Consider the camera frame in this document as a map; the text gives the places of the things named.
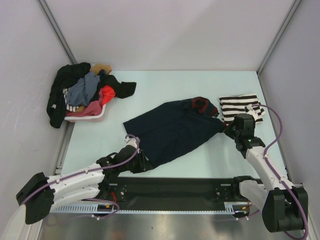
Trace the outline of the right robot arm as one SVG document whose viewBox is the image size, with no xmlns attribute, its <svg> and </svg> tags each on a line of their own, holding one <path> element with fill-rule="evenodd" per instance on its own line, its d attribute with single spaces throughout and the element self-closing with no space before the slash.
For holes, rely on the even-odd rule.
<svg viewBox="0 0 320 240">
<path fill-rule="evenodd" d="M 225 134 L 234 140 L 236 149 L 257 172 L 262 183 L 249 176 L 238 177 L 230 188 L 231 196 L 250 200 L 261 212 L 266 229 L 271 232 L 303 230 L 308 233 L 308 194 L 281 174 L 267 154 L 264 142 L 255 136 L 256 122 L 252 115 L 234 117 Z"/>
</svg>

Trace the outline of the navy maroon garment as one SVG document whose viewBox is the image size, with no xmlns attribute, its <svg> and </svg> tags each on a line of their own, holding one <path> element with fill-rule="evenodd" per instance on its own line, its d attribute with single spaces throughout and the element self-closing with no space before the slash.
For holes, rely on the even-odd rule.
<svg viewBox="0 0 320 240">
<path fill-rule="evenodd" d="M 157 168 L 182 157 L 222 133 L 226 125 L 209 99 L 169 101 L 123 123 L 138 137 L 150 165 Z"/>
</svg>

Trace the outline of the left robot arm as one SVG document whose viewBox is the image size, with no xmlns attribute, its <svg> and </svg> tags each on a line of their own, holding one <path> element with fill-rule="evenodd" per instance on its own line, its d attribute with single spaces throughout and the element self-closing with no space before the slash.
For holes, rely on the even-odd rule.
<svg viewBox="0 0 320 240">
<path fill-rule="evenodd" d="M 17 193 L 16 200 L 25 207 L 24 222 L 31 225 L 61 206 L 85 199 L 107 199 L 110 184 L 122 172 L 137 174 L 152 169 L 143 150 L 127 145 L 75 172 L 54 176 L 36 173 Z"/>
</svg>

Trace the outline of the black white striped tank top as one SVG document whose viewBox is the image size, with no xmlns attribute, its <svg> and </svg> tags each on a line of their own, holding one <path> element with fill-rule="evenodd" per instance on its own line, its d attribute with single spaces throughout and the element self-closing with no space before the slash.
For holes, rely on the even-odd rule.
<svg viewBox="0 0 320 240">
<path fill-rule="evenodd" d="M 259 118 L 255 123 L 262 123 L 265 110 L 260 104 L 255 93 L 219 97 L 222 119 L 226 125 L 229 125 L 236 115 L 246 114 L 245 107 L 248 105 L 252 105 L 253 109 L 258 112 Z"/>
</svg>

